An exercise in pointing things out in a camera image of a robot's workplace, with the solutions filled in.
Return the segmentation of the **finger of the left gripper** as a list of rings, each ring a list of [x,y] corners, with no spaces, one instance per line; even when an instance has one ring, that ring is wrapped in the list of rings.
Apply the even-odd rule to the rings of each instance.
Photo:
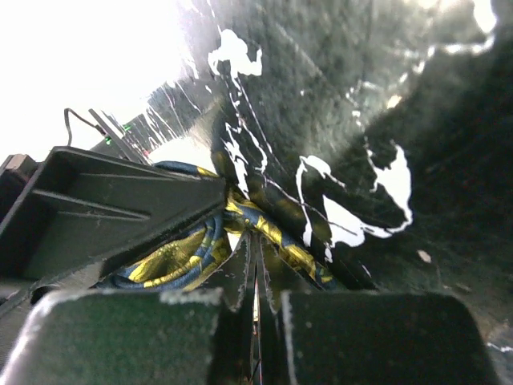
[[[56,147],[1,167],[1,275],[40,281],[103,273],[183,236],[224,205],[225,182]]]

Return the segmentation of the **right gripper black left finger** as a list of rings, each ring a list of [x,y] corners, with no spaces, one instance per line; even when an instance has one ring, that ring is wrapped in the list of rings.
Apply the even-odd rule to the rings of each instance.
[[[250,372],[248,247],[195,290],[98,289],[140,250],[49,234],[27,267],[48,292],[1,316],[4,384],[238,384]]]

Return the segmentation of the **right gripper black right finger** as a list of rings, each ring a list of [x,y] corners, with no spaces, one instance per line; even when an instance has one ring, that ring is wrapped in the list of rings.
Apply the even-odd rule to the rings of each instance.
[[[256,238],[263,384],[496,384],[470,311],[443,294],[319,290]]]

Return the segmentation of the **blue yellow floral tie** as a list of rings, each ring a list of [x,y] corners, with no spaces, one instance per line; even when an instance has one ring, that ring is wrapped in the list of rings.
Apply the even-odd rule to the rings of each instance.
[[[181,238],[111,274],[96,289],[193,290],[228,260],[232,253],[228,235],[245,230],[260,233],[275,247],[278,256],[323,290],[337,288],[335,277],[269,215],[235,188],[226,190],[225,207]]]

